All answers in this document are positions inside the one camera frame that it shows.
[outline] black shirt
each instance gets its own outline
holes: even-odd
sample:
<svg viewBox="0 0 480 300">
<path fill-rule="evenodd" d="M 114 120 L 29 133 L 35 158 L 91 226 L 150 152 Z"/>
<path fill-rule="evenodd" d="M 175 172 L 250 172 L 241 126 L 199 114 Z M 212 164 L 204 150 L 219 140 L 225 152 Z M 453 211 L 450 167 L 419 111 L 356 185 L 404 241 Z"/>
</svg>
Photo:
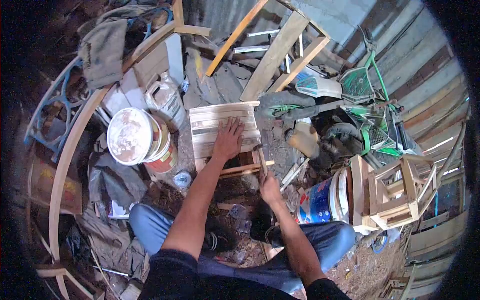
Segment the black shirt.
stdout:
<svg viewBox="0 0 480 300">
<path fill-rule="evenodd" d="M 150 260 L 150 273 L 139 299 L 295 299 L 291 295 L 247 279 L 211 276 L 200 278 L 197 261 L 176 250 L 160 250 Z M 307 298 L 349 299 L 329 279 L 315 280 Z"/>
</svg>

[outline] wooden crate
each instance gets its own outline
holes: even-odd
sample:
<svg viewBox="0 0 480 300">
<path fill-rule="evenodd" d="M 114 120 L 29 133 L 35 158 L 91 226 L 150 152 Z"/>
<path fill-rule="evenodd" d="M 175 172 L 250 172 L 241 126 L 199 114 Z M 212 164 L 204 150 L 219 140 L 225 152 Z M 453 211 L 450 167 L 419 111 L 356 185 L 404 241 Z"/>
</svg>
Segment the wooden crate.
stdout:
<svg viewBox="0 0 480 300">
<path fill-rule="evenodd" d="M 430 166 L 427 179 L 419 177 L 417 165 Z M 437 191 L 436 168 L 427 157 L 405 154 L 398 161 L 369 172 L 370 218 L 384 230 L 418 220 Z M 399 170 L 402 179 L 385 185 L 382 180 Z"/>
<path fill-rule="evenodd" d="M 222 121 L 225 126 L 229 117 L 240 118 L 240 121 L 245 125 L 239 155 L 240 166 L 224 169 L 220 173 L 220 178 L 251 174 L 260 170 L 260 155 L 258 155 L 258 152 L 253 151 L 253 148 L 260 144 L 260 131 L 257 129 L 257 123 L 253 115 L 255 106 L 259 104 L 259 101 L 236 102 L 189 110 L 193 156 L 197 173 L 205 167 L 209 157 L 213 154 L 213 145 L 217 136 L 219 122 Z M 267 166 L 274 163 L 274 161 L 266 162 Z"/>
</svg>

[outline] hand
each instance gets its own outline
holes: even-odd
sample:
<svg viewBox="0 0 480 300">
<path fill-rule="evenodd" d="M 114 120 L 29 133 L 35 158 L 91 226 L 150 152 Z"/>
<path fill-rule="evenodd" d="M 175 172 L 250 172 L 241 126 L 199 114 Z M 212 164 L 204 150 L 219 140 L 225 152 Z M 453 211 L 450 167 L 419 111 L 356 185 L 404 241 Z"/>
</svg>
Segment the hand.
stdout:
<svg viewBox="0 0 480 300">
<path fill-rule="evenodd" d="M 222 121 L 218 123 L 218 135 L 216 136 L 213 146 L 212 157 L 219 158 L 225 162 L 234 158 L 240 153 L 243 138 L 241 133 L 245 125 L 240 123 L 240 118 L 236 118 L 232 122 L 232 118 L 228 119 L 227 126 L 224 128 Z"/>
<path fill-rule="evenodd" d="M 273 176 L 272 171 L 268 171 L 267 177 L 265 178 L 264 173 L 260 170 L 260 194 L 263 200 L 274 211 L 277 205 L 284 204 L 278 179 Z"/>
</svg>

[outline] blue metal frame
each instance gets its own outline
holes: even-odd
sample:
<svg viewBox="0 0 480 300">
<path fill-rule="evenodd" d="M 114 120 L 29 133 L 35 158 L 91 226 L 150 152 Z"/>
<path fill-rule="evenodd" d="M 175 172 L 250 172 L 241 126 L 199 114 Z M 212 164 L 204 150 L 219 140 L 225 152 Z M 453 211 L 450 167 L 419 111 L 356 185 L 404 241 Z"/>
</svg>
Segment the blue metal frame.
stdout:
<svg viewBox="0 0 480 300">
<path fill-rule="evenodd" d="M 68 135 L 70 134 L 70 130 L 72 129 L 73 124 L 77 120 L 78 116 L 80 115 L 80 111 L 82 111 L 85 103 L 87 102 L 88 98 L 92 95 L 92 91 L 88 92 L 88 97 L 84 101 L 77 101 L 75 103 L 70 102 L 66 96 L 67 91 L 67 83 L 70 78 L 70 71 L 74 67 L 80 67 L 82 65 L 82 60 L 79 56 L 74 58 L 68 66 L 63 69 L 57 79 L 52 83 L 48 91 L 43 96 L 42 100 L 38 104 L 30 123 L 28 124 L 27 130 L 25 132 L 24 143 L 29 144 L 32 142 L 32 139 L 35 139 L 42 143 L 45 147 L 52 150 L 54 155 L 52 157 L 53 162 L 57 162 L 60 152 L 65 145 L 65 141 L 67 140 Z M 62 83 L 60 94 L 52 96 L 56 91 L 59 84 Z M 42 134 L 42 128 L 45 124 L 45 118 L 42 117 L 42 109 L 48 105 L 51 105 L 54 102 L 61 102 L 65 106 L 66 110 L 66 122 L 65 122 L 65 132 L 58 136 L 53 141 L 48 141 L 47 138 Z M 79 107 L 75 115 L 72 117 L 72 108 Z"/>
</svg>

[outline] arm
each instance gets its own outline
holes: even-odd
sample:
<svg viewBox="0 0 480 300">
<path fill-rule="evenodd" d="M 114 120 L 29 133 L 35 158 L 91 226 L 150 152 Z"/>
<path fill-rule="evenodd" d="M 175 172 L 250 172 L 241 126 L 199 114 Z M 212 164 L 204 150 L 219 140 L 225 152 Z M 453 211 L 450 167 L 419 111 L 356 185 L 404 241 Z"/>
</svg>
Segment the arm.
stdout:
<svg viewBox="0 0 480 300">
<path fill-rule="evenodd" d="M 234 158 L 240 152 L 243 127 L 240 119 L 236 119 L 233 123 L 232 119 L 228 119 L 225 128 L 222 122 L 218 124 L 218 135 L 212 158 L 193 181 L 180 212 L 168 231 L 162 249 L 186 252 L 198 260 L 205 237 L 208 207 L 218 177 L 227 160 Z"/>
<path fill-rule="evenodd" d="M 300 276 L 305 288 L 317 279 L 326 278 L 320 267 L 320 261 L 315 250 L 300 226 L 288 212 L 280 194 L 278 179 L 273 176 L 271 171 L 268 171 L 266 178 L 260 172 L 260 183 L 262 198 L 273 210 L 280 223 L 288 262 L 293 271 Z"/>
</svg>

